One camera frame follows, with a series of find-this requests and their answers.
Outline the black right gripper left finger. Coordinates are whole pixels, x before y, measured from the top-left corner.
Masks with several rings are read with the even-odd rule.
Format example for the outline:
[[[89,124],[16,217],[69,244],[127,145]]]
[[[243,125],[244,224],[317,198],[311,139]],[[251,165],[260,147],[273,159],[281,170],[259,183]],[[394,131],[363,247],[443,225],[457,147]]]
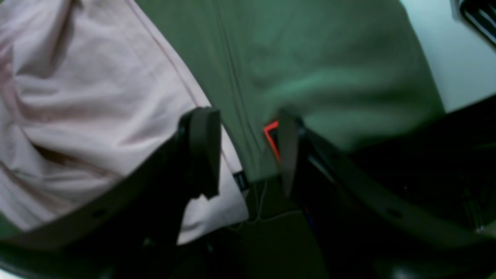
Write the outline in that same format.
[[[118,185],[82,208],[1,241],[1,269],[25,279],[151,277],[179,238],[187,204],[219,194],[221,116],[200,107]]]

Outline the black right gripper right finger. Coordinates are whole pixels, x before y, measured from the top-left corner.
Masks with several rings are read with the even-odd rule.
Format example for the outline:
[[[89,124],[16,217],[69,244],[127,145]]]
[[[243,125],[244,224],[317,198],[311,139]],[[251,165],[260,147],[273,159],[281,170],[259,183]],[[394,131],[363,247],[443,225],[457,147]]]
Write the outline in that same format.
[[[495,148],[447,145],[457,119],[350,156],[280,112],[284,193],[332,279],[495,277]]]

